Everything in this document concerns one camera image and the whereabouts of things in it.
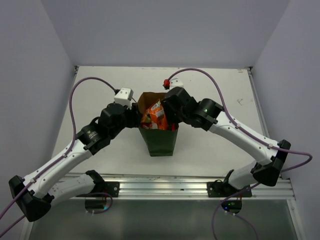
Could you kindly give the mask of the orange snack packet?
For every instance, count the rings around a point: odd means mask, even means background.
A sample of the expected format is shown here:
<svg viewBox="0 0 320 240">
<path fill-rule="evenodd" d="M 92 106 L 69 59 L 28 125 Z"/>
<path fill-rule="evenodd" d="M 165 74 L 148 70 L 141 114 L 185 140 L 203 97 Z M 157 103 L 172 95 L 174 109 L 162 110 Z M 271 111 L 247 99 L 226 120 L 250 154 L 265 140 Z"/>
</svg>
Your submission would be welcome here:
<svg viewBox="0 0 320 240">
<path fill-rule="evenodd" d="M 147 130 L 168 130 L 169 125 L 160 99 L 145 110 L 140 126 Z"/>
</svg>

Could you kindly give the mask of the green paper bag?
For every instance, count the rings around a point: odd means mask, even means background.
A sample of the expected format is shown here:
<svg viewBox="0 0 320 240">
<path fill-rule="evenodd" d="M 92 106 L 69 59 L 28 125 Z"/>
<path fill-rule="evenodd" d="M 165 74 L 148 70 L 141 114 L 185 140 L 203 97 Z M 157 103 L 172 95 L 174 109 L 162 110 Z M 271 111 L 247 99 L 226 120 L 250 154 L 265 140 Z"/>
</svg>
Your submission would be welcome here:
<svg viewBox="0 0 320 240">
<path fill-rule="evenodd" d="M 164 92 L 143 92 L 137 102 L 142 117 L 147 108 L 158 99 L 160 101 L 163 100 L 164 97 Z M 140 124 L 138 129 L 151 157 L 168 157 L 173 155 L 179 128 L 176 131 L 144 129 Z"/>
</svg>

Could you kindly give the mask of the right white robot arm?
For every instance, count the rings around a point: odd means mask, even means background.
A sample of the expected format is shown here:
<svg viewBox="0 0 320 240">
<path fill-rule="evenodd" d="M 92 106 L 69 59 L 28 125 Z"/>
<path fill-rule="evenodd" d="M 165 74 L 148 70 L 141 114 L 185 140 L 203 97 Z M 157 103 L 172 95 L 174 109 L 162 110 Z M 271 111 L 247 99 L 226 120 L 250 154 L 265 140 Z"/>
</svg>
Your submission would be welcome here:
<svg viewBox="0 0 320 240">
<path fill-rule="evenodd" d="M 240 123 L 234 124 L 228 119 L 223 106 L 212 99 L 196 101 L 182 87 L 174 87 L 164 95 L 161 101 L 169 123 L 184 122 L 194 128 L 201 128 L 216 134 L 244 150 L 254 162 L 242 168 L 232 169 L 216 190 L 227 196 L 235 196 L 243 188 L 260 183 L 273 187 L 276 185 L 287 158 L 286 150 L 291 144 L 275 141 L 245 127 L 243 133 Z"/>
</svg>

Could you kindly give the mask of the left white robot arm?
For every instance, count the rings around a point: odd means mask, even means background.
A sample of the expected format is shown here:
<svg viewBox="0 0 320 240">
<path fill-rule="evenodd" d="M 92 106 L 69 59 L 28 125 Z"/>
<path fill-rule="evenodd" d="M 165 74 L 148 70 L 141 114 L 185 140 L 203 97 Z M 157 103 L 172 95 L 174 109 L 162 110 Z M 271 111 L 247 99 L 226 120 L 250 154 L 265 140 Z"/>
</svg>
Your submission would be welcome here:
<svg viewBox="0 0 320 240">
<path fill-rule="evenodd" d="M 75 180 L 60 182 L 60 179 L 107 147 L 123 129 L 138 127 L 141 116 L 136 103 L 110 103 L 100 116 L 73 135 L 64 150 L 42 167 L 24 177 L 13 176 L 8 182 L 10 192 L 23 216 L 29 222 L 35 222 L 46 215 L 54 204 L 78 195 L 101 195 L 104 180 L 94 170 Z"/>
</svg>

